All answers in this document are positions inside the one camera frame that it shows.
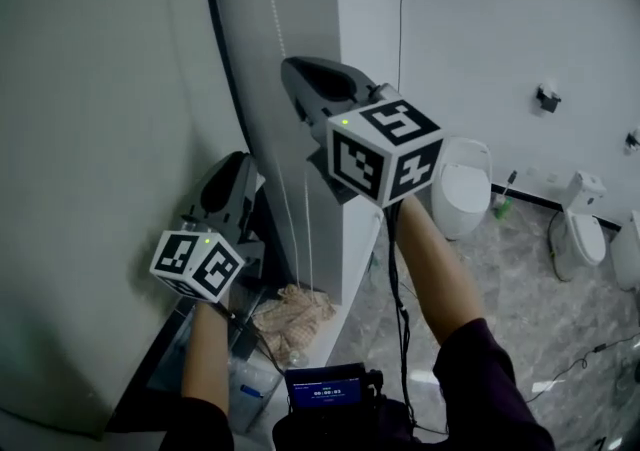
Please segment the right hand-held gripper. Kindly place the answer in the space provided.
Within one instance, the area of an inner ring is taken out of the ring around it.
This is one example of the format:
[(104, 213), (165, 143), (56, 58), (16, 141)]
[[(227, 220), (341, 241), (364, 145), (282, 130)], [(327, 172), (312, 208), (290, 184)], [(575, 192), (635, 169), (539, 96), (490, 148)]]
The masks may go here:
[(285, 58), (281, 81), (319, 146), (308, 160), (340, 203), (385, 209), (432, 183), (444, 131), (393, 86), (306, 56)]

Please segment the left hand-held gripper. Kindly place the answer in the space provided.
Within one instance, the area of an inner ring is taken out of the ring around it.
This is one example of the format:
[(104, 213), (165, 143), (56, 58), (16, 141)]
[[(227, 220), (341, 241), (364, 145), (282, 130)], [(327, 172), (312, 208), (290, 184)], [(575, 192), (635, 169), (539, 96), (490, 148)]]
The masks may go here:
[(260, 277), (264, 242), (250, 228), (259, 174), (254, 158), (233, 152), (195, 184), (162, 233), (149, 271), (178, 294), (217, 303), (240, 272)]

